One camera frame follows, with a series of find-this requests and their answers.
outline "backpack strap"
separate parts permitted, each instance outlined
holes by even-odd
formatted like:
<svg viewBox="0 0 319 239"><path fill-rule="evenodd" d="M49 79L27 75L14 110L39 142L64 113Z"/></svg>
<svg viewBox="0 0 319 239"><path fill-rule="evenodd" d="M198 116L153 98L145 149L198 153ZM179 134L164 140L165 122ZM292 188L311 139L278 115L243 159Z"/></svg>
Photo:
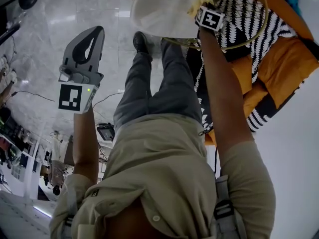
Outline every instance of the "backpack strap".
<svg viewBox="0 0 319 239"><path fill-rule="evenodd" d="M216 222L212 226L216 226L217 238L247 239L243 219L229 198L227 181L228 175L216 180L218 200L214 211Z"/></svg>

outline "white wall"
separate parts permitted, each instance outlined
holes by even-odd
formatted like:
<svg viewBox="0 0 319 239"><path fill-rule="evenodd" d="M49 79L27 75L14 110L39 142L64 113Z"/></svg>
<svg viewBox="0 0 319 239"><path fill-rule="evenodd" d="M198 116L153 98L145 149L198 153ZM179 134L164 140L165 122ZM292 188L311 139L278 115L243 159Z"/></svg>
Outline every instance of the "white wall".
<svg viewBox="0 0 319 239"><path fill-rule="evenodd" d="M319 1L300 0L300 7L319 42ZM311 239L319 229L318 69L254 137L276 191L271 238ZM213 166L214 148L208 153Z"/></svg>

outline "black and white striped fabric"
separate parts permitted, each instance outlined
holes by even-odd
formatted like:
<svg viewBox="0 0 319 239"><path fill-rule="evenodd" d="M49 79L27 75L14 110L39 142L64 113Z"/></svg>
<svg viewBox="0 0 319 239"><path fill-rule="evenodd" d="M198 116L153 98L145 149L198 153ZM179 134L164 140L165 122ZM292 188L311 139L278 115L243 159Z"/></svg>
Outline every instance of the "black and white striped fabric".
<svg viewBox="0 0 319 239"><path fill-rule="evenodd" d="M265 21L265 7L257 0L221 0L217 3L217 7L225 13L227 21L221 32L217 33L218 42L223 48L251 39ZM256 40L246 45L247 48L250 48L253 60L253 83L257 80L260 62L278 38L296 35L277 14L270 9L268 11L266 28Z"/></svg>
<svg viewBox="0 0 319 239"><path fill-rule="evenodd" d="M217 3L217 7L225 13L225 18L228 22L216 34L219 45L224 48L251 39L261 29L265 20L265 8L257 0L221 0ZM258 66L271 46L280 36L292 37L295 35L296 33L293 29L278 17L276 13L269 10L267 25L259 37L246 46L224 51L225 57L230 62L250 54L253 61L252 82L254 83L258 76ZM201 105L202 124L205 131L209 132L213 129L213 123L210 115L203 54L200 50L189 49L186 60L191 68L194 78L194 88ZM264 97L247 118L251 131L254 132L262 127L280 109L276 108L274 100L270 95Z"/></svg>

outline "shirt button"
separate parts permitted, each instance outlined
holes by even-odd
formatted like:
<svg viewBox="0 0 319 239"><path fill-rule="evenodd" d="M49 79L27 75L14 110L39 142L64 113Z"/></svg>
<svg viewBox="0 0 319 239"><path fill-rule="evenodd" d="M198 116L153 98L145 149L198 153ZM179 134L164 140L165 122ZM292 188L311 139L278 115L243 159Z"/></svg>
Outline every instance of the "shirt button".
<svg viewBox="0 0 319 239"><path fill-rule="evenodd" d="M153 216L153 221L155 221L155 222L160 221L160 217L159 217L159 216L157 216L157 215Z"/></svg>

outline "wrist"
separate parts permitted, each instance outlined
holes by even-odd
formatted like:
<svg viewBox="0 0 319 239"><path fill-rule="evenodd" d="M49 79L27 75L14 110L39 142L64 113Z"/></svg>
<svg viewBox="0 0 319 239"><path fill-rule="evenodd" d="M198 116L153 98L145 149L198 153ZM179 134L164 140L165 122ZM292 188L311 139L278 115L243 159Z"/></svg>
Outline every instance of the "wrist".
<svg viewBox="0 0 319 239"><path fill-rule="evenodd" d="M216 39L215 33L211 31L207 31L202 26L199 28L199 39L206 39L206 38L212 38L212 37Z"/></svg>

